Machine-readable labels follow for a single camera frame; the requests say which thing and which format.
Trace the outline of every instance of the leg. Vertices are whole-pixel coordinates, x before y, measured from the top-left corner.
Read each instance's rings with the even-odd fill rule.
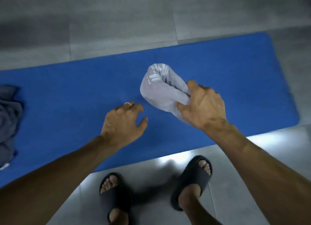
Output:
[[[105,193],[111,188],[114,188],[118,185],[118,178],[114,175],[111,175],[104,182],[100,192]],[[111,225],[128,225],[128,213],[120,210],[119,208],[114,208],[109,213],[109,219],[111,221]]]
[[[211,175],[209,165],[205,160],[200,160],[198,165]],[[221,224],[203,208],[199,201],[200,193],[200,186],[191,184],[185,187],[178,197],[179,206],[185,211],[191,224]]]

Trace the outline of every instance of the person's left arm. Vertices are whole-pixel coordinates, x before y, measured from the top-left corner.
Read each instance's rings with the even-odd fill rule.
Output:
[[[129,103],[110,111],[88,144],[0,188],[0,224],[45,225],[103,160],[143,134],[147,118],[136,126],[139,112],[140,104]]]

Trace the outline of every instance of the person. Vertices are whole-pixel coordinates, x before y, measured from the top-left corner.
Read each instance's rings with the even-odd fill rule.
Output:
[[[311,183],[253,144],[229,123],[224,101],[213,89],[199,86],[193,80],[187,85],[191,92],[190,104],[177,103],[178,110],[224,151],[269,223],[311,224]],[[143,134],[147,118],[138,126],[135,124],[141,112],[142,105],[131,101],[110,111],[101,134],[88,144],[1,188],[0,224],[46,224],[103,160]],[[171,202],[175,209],[186,213],[192,225],[219,224],[199,201],[212,174],[209,161],[200,159],[198,156],[190,162],[182,173]],[[114,201],[106,198],[107,203],[120,205],[107,214],[111,224],[131,223],[125,188],[121,176],[116,173],[108,175],[99,187],[99,196],[114,192],[110,193]]]

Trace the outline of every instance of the rolled clothing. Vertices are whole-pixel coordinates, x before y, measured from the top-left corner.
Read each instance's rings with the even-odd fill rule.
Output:
[[[171,112],[181,121],[188,123],[176,107],[176,102],[188,105],[190,91],[187,84],[166,64],[149,66],[142,79],[140,93],[144,99],[160,110]]]
[[[0,85],[0,169],[14,158],[13,136],[23,115],[21,103],[13,100],[17,87]]]

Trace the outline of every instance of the person's right arm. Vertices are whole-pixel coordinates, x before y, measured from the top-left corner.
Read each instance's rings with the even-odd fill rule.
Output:
[[[177,103],[177,108],[224,151],[269,223],[311,224],[311,182],[230,124],[224,101],[213,89],[198,86],[193,80],[187,85],[190,105]]]

